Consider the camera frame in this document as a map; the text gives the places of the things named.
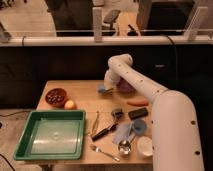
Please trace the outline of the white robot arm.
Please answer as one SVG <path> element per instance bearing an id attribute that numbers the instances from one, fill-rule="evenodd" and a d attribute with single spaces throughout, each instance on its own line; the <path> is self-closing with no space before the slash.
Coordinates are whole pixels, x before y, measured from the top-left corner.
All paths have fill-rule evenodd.
<path id="1" fill-rule="evenodd" d="M 108 59 L 104 84 L 121 78 L 151 104 L 153 171 L 205 171 L 196 110 L 191 99 L 132 68 L 129 54 Z"/>

